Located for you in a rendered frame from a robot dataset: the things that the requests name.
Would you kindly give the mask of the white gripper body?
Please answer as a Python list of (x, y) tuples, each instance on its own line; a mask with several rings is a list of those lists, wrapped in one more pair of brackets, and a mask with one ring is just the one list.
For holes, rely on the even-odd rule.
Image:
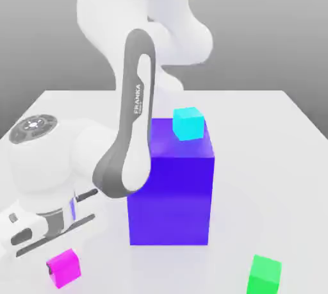
[(14, 256), (21, 256), (92, 221), (96, 215), (82, 215), (74, 211), (57, 211), (43, 215), (25, 216), (14, 226)]

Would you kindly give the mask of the small magenta cube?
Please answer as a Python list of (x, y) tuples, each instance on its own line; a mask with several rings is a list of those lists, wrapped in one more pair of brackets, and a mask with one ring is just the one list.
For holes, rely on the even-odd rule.
[(66, 250), (46, 262), (54, 285), (60, 289), (81, 276), (78, 255), (73, 249)]

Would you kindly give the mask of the small cyan cube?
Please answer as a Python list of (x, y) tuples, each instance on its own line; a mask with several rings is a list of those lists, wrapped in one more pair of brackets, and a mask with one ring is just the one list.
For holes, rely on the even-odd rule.
[(204, 136), (204, 115), (196, 107), (175, 109), (172, 129), (180, 141), (201, 139)]

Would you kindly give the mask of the small green cube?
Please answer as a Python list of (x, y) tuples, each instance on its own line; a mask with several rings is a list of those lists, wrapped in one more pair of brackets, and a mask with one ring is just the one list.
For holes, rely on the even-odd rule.
[(246, 294), (277, 294), (281, 271), (280, 261), (254, 255)]

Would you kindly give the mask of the large blue box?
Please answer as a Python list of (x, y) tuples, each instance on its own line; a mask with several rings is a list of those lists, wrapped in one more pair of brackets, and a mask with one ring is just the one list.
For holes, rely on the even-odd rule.
[(172, 119), (154, 118), (151, 173), (127, 198), (131, 245), (207, 245), (215, 155), (209, 133), (181, 141)]

